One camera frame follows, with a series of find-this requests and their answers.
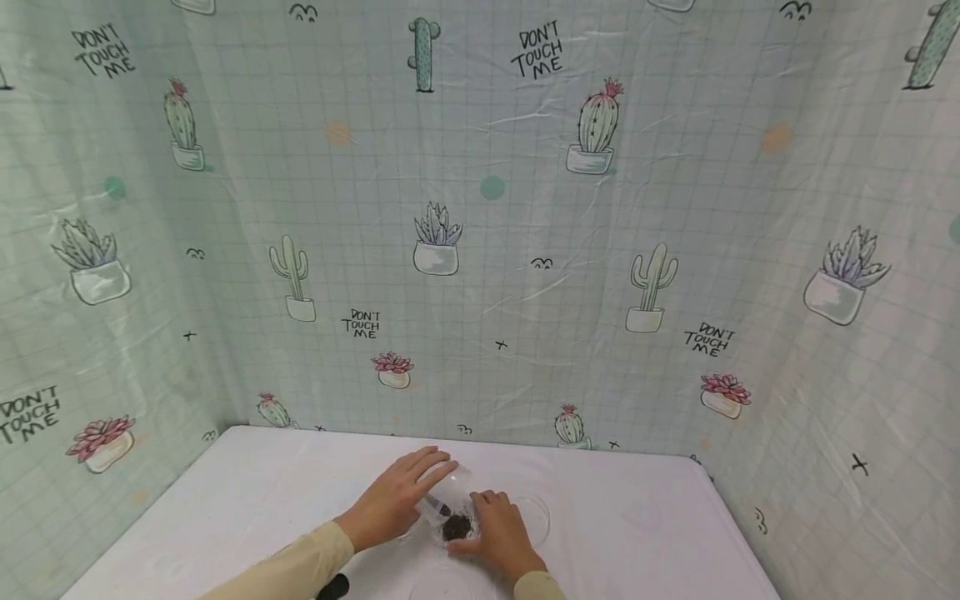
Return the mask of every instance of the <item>transparent container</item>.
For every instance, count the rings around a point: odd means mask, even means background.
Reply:
[[[460,465],[417,503],[417,510],[441,541],[472,540],[480,535],[473,499],[470,498],[470,493],[476,490],[473,473]]]

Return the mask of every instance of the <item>fabric backdrop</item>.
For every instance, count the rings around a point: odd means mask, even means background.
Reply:
[[[0,597],[248,422],[691,456],[784,599],[960,594],[960,1],[0,13]]]

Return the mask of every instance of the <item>orange dot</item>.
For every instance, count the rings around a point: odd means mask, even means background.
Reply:
[[[350,143],[350,126],[343,121],[330,121],[324,128],[326,141],[331,145],[343,148]]]
[[[786,150],[793,139],[793,130],[786,123],[778,123],[766,132],[760,140],[760,149],[767,155],[778,155]]]

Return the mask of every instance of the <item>beige sleeve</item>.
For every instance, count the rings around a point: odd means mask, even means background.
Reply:
[[[514,600],[566,600],[566,596],[550,573],[532,571],[516,580]]]
[[[330,521],[198,600],[308,600],[351,558],[353,544]]]

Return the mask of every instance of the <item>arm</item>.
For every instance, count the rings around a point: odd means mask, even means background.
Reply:
[[[479,556],[514,586],[514,600],[565,600],[546,563],[534,550],[523,517],[504,492],[472,493],[480,520],[480,537],[454,540],[451,555]]]
[[[446,464],[424,476],[438,463]],[[436,446],[401,456],[348,511],[198,600],[315,598],[354,553],[405,534],[420,518],[417,502],[456,467]]]
[[[216,587],[199,600],[304,600],[353,558],[353,544],[330,521]]]

